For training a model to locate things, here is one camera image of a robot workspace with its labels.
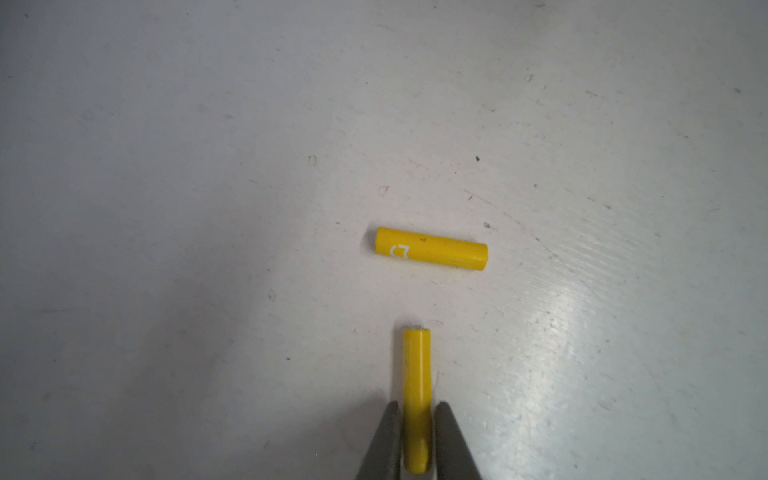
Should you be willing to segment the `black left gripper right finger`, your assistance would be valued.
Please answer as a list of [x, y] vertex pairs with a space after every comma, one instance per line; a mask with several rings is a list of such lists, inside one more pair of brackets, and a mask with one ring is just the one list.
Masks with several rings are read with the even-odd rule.
[[435, 407], [435, 455], [438, 480], [481, 480], [481, 474], [450, 405]]

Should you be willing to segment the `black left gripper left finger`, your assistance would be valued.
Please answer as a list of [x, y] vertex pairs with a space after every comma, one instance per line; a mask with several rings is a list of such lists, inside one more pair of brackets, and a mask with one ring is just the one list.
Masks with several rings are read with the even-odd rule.
[[399, 480], [402, 456], [402, 414], [397, 401], [384, 409], [363, 457], [356, 480]]

